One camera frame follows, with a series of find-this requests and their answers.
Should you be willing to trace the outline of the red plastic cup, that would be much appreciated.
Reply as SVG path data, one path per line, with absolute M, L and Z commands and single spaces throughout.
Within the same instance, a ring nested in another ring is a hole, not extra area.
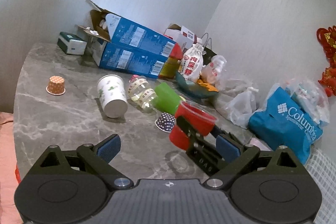
M 174 116 L 176 119 L 183 116 L 202 136 L 207 136 L 218 121 L 217 117 L 207 112 L 199 104 L 190 101 L 181 101 Z M 189 137 L 177 123 L 169 134 L 169 139 L 171 143 L 182 150 L 186 151 L 189 147 Z

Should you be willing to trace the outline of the white patterned paper cup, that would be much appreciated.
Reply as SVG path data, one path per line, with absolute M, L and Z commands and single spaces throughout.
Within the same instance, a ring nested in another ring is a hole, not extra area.
M 97 92 L 104 114 L 109 118 L 123 117 L 127 99 L 123 79 L 118 75 L 105 75 L 97 83 Z

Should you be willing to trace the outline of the navy polka dot cupcake liner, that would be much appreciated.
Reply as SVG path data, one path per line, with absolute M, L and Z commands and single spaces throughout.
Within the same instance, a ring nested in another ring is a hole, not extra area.
M 171 133 L 175 125 L 175 117 L 169 113 L 162 113 L 154 123 L 159 130 Z

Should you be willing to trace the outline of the clear plastic bag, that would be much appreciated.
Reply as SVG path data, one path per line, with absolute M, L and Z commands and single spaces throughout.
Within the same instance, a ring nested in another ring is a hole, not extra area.
M 259 90 L 248 79 L 225 79 L 219 83 L 214 100 L 217 112 L 234 125 L 247 129 L 252 114 L 259 105 Z

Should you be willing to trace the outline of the teal glass bowl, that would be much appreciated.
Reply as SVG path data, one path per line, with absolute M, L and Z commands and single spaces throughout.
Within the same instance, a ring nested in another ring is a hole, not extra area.
M 217 91 L 209 91 L 207 88 L 202 87 L 197 83 L 185 80 L 185 78 L 179 72 L 176 72 L 175 80 L 183 92 L 194 98 L 206 99 L 214 97 L 218 94 Z

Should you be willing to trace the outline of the orange polka dot cupcake liner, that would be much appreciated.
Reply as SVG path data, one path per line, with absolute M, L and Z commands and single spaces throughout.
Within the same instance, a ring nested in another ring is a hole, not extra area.
M 66 92 L 64 78 L 61 76 L 51 76 L 46 86 L 46 91 L 54 96 L 63 95 Z

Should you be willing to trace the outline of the red yellow container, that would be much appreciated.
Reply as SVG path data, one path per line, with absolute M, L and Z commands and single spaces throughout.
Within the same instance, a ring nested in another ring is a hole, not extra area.
M 173 79 L 179 68 L 179 63 L 183 58 L 181 47 L 178 43 L 175 44 L 169 58 L 163 65 L 159 78 L 160 79 Z

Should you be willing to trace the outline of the white mesh fabric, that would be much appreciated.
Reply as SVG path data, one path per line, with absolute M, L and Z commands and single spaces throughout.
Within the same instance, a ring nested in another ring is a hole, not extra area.
M 322 193 L 322 204 L 314 223 L 336 224 L 335 162 L 323 153 L 321 149 L 313 146 L 305 168 Z

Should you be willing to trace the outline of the plastic bag of packets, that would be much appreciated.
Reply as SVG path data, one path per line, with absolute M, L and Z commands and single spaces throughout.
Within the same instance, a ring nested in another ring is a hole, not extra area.
M 319 127 L 330 123 L 329 100 L 319 83 L 308 79 L 291 79 L 282 84 L 282 87 Z

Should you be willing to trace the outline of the lower blue cardboard box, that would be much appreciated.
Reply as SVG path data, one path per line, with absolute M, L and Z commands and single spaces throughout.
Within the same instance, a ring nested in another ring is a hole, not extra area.
M 124 43 L 109 42 L 89 27 L 79 25 L 90 38 L 88 46 L 97 66 L 102 69 L 158 78 L 167 57 L 156 55 Z

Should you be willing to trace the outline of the blue cardboard box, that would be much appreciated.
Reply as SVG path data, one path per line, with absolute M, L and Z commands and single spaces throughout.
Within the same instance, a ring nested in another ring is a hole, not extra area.
M 89 27 L 79 25 L 90 38 L 88 46 L 97 66 L 102 69 L 158 78 L 167 57 L 156 55 L 124 43 L 109 42 Z
M 166 58 L 170 56 L 175 42 L 167 36 L 103 9 L 92 0 L 86 2 L 93 7 L 90 16 L 95 33 L 106 41 L 123 43 Z

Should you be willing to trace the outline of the white red cardboard box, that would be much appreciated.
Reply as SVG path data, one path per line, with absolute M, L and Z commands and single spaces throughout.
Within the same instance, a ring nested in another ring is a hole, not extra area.
M 185 26 L 179 26 L 177 24 L 169 25 L 164 35 L 172 38 L 172 40 L 180 46 L 183 53 L 191 48 L 193 44 L 202 44 L 201 38 L 197 37 L 196 34 Z

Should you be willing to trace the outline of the small white green box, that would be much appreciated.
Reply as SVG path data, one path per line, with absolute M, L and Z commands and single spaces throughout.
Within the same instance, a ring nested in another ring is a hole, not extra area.
M 60 32 L 57 45 L 67 55 L 84 55 L 87 42 L 75 34 Z

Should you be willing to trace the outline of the upper blue cardboard box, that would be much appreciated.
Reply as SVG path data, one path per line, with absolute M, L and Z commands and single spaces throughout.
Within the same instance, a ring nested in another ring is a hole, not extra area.
M 175 42 L 167 36 L 103 9 L 92 0 L 86 2 L 93 7 L 90 16 L 95 33 L 106 41 L 123 43 L 166 58 L 170 56 Z

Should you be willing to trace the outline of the red wall decoration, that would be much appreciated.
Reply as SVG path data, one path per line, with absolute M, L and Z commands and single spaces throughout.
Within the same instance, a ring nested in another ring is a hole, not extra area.
M 316 32 L 317 40 L 323 47 L 329 67 L 322 73 L 322 78 L 318 82 L 324 86 L 325 93 L 328 97 L 335 96 L 336 88 L 336 54 L 335 54 L 335 26 L 328 28 L 319 28 Z

